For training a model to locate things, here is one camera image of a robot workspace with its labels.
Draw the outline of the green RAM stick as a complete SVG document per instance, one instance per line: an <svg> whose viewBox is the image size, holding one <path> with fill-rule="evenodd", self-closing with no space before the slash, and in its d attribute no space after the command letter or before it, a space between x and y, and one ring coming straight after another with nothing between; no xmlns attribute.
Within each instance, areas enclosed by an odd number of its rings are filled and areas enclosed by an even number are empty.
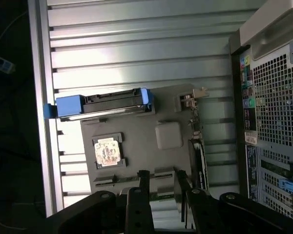
<svg viewBox="0 0 293 234"><path fill-rule="evenodd" d="M162 200L169 200L169 199L174 199L174 195L173 194L158 195L157 193L150 193L149 195L150 201L162 201Z"/></svg>

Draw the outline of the grey parts rack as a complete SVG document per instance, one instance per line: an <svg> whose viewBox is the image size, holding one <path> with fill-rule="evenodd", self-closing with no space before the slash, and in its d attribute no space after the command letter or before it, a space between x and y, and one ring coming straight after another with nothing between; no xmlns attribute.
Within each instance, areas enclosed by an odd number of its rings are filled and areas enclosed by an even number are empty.
<svg viewBox="0 0 293 234"><path fill-rule="evenodd" d="M192 185L188 145L191 112L181 109L180 96L194 88L183 84L149 89L153 95L150 112L81 120L92 193L106 190L122 194L139 185L141 170L150 172L150 193L174 194L175 170L184 170ZM121 161L116 166L97 165L94 143L104 138L119 143Z"/></svg>

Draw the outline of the CPU chip with gold contacts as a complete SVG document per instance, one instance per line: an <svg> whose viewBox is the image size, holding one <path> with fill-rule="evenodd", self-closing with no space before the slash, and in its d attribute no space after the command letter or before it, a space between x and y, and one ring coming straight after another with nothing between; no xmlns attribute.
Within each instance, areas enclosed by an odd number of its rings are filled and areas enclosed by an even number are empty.
<svg viewBox="0 0 293 234"><path fill-rule="evenodd" d="M94 143L97 165L100 167L116 166L121 161L118 141L113 138L99 139Z"/></svg>

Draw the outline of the blue expansion slot latch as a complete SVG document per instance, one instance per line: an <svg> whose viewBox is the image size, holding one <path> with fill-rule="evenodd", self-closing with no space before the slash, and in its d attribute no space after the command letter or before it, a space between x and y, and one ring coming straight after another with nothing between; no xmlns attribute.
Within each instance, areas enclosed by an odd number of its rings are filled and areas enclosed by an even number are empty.
<svg viewBox="0 0 293 234"><path fill-rule="evenodd" d="M293 182L287 179L281 179L279 180L279 187L282 190L285 190L287 192L293 193Z"/></svg>

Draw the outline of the white barcode sticker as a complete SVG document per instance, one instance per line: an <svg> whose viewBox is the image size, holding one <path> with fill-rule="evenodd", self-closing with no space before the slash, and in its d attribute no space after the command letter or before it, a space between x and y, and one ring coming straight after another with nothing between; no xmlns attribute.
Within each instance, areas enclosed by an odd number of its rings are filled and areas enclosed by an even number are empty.
<svg viewBox="0 0 293 234"><path fill-rule="evenodd" d="M245 142L248 144L257 144L257 132L256 131L245 131L244 132Z"/></svg>

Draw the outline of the hard disk with blue caddy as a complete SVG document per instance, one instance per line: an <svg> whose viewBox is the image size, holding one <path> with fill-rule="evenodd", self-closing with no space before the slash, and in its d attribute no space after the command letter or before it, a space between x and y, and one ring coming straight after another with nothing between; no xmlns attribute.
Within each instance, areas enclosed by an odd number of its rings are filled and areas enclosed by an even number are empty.
<svg viewBox="0 0 293 234"><path fill-rule="evenodd" d="M152 110L153 95L149 89L131 90L91 96L59 97L56 104L43 106L44 119L60 121L92 120L108 116L140 114Z"/></svg>

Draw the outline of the grey PC case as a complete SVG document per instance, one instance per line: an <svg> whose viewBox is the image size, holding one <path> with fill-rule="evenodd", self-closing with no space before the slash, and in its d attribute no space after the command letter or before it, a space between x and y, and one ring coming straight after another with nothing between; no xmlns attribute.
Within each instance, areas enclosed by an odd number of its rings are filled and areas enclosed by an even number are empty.
<svg viewBox="0 0 293 234"><path fill-rule="evenodd" d="M267 0L229 46L240 192L293 218L293 193L279 187L293 182L293 0Z"/></svg>

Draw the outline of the graphics card with metal bracket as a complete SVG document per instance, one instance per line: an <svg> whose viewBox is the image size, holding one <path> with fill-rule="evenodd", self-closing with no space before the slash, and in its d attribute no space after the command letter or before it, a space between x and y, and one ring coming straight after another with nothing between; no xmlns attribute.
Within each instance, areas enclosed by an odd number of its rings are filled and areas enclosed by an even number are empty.
<svg viewBox="0 0 293 234"><path fill-rule="evenodd" d="M190 110L191 118L188 126L191 127L192 137L189 140L189 153L191 165L191 181L194 187L207 190L209 188L205 146L200 120L198 100L208 97L208 89L205 87L194 88L190 93L180 96L181 109Z"/></svg>

